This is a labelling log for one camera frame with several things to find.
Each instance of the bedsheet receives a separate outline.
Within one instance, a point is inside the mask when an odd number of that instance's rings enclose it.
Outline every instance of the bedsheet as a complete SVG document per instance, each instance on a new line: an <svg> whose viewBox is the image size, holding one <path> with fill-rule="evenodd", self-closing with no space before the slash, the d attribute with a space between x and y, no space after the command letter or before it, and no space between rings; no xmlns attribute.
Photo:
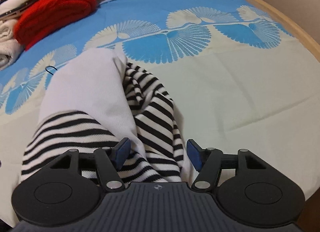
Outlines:
<svg viewBox="0 0 320 232"><path fill-rule="evenodd" d="M306 197L319 187L320 64L281 24L245 0L112 0L0 72L0 218L8 224L17 222L11 193L51 79L45 68L92 47L122 49L161 80L184 141L247 148Z"/></svg>

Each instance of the logo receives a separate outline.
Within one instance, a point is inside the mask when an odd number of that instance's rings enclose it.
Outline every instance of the logo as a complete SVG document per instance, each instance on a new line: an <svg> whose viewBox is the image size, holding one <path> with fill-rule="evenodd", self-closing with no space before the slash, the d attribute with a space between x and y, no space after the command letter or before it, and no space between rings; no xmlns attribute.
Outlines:
<svg viewBox="0 0 320 232"><path fill-rule="evenodd" d="M163 188L163 186L157 184L156 186L154 186L153 188L155 188L156 190L161 190Z"/></svg>

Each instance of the blue bedspread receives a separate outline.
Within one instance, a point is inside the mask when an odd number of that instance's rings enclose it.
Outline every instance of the blue bedspread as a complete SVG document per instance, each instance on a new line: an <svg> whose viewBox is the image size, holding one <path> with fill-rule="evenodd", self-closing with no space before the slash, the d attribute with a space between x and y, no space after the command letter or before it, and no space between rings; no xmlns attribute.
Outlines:
<svg viewBox="0 0 320 232"><path fill-rule="evenodd" d="M48 86L46 66L60 68L83 50L120 46L132 60L171 63L197 56L214 42L208 26L257 49L277 47L279 32L285 32L245 0L113 0L41 40L0 72L0 114L15 113L36 89Z"/></svg>

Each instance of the blue lever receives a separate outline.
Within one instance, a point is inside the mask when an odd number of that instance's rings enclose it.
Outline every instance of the blue lever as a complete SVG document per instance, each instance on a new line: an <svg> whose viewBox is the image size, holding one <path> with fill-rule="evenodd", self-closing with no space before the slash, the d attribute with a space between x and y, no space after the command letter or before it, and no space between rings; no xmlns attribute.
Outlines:
<svg viewBox="0 0 320 232"><path fill-rule="evenodd" d="M125 137L115 147L111 148L110 161L117 171L120 171L128 158L131 150L131 142Z"/></svg>
<svg viewBox="0 0 320 232"><path fill-rule="evenodd" d="M202 169L200 153L204 151L193 139L187 141L187 155L197 172Z"/></svg>

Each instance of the fan-shaped print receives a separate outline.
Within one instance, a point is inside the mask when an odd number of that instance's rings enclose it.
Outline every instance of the fan-shaped print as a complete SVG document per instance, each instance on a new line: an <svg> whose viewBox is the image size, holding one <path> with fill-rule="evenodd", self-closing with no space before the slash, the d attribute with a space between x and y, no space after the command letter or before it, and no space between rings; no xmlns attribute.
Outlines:
<svg viewBox="0 0 320 232"><path fill-rule="evenodd" d="M63 66L65 66L65 64L61 64L61 65L59 65L59 66L56 66L56 68L57 68L57 70L59 70L59 69L62 68ZM53 77L52 74L50 74L50 73L47 74L47 77L46 77L45 83L44 83L44 88L45 88L45 89L48 88L49 83L50 83L52 77Z"/></svg>
<svg viewBox="0 0 320 232"><path fill-rule="evenodd" d="M243 24L216 25L222 34L240 43L246 43L257 48L277 47L281 41L279 30L269 22L262 21Z"/></svg>
<svg viewBox="0 0 320 232"><path fill-rule="evenodd" d="M160 31L157 25L142 20L129 20L117 24L118 37L126 39Z"/></svg>
<svg viewBox="0 0 320 232"><path fill-rule="evenodd" d="M38 75L39 73L43 73L45 68L49 65L54 66L55 61L52 59L55 54L55 50L47 53L44 57L42 57L39 62L32 68L29 74L29 78Z"/></svg>
<svg viewBox="0 0 320 232"><path fill-rule="evenodd" d="M7 93L3 94L2 90L3 90L3 85L0 84L0 109L2 108L2 105L4 104L5 99L7 98L7 95L8 95Z"/></svg>
<svg viewBox="0 0 320 232"><path fill-rule="evenodd" d="M55 50L52 60L56 62L56 65L69 61L77 56L77 48L72 45L64 45Z"/></svg>
<svg viewBox="0 0 320 232"><path fill-rule="evenodd" d="M201 19L190 10L178 10L176 12L169 13L166 21L168 28L182 27L188 23L200 24Z"/></svg>
<svg viewBox="0 0 320 232"><path fill-rule="evenodd" d="M34 90L38 87L42 76L42 74L38 75L29 81L20 84L18 88L10 92L5 107L6 114L11 115L15 113L29 99Z"/></svg>
<svg viewBox="0 0 320 232"><path fill-rule="evenodd" d="M27 76L28 71L28 68L22 68L19 71L17 71L16 74L12 76L11 79L7 82L7 84L3 87L2 93L7 93L12 88L20 85Z"/></svg>
<svg viewBox="0 0 320 232"><path fill-rule="evenodd" d="M198 18L208 23L229 23L239 21L230 13L221 12L213 8L196 7L189 10L192 11Z"/></svg>
<svg viewBox="0 0 320 232"><path fill-rule="evenodd" d="M88 50L89 48L95 48L103 45L107 45L116 40L118 34L116 25L106 27L104 30L99 31L85 44L83 50Z"/></svg>
<svg viewBox="0 0 320 232"><path fill-rule="evenodd" d="M166 63L199 54L208 46L210 38L206 26L188 25L182 29L128 40L123 42L122 47L126 56L133 60Z"/></svg>
<svg viewBox="0 0 320 232"><path fill-rule="evenodd" d="M267 21L272 21L268 13L254 7L242 5L240 8L237 8L237 11L239 12L240 17L244 21L251 21L255 19L264 19Z"/></svg>
<svg viewBox="0 0 320 232"><path fill-rule="evenodd" d="M127 39L138 37L160 31L157 25L142 20L128 20L113 26L106 27L104 30L95 34L84 46L84 51L89 48L104 47L118 38Z"/></svg>
<svg viewBox="0 0 320 232"><path fill-rule="evenodd" d="M283 27L283 25L281 25L280 23L275 22L274 23L276 25L277 28L279 28L282 32L286 33L287 35L290 35L293 37L293 35L291 33L289 33L287 30L285 30L285 28Z"/></svg>

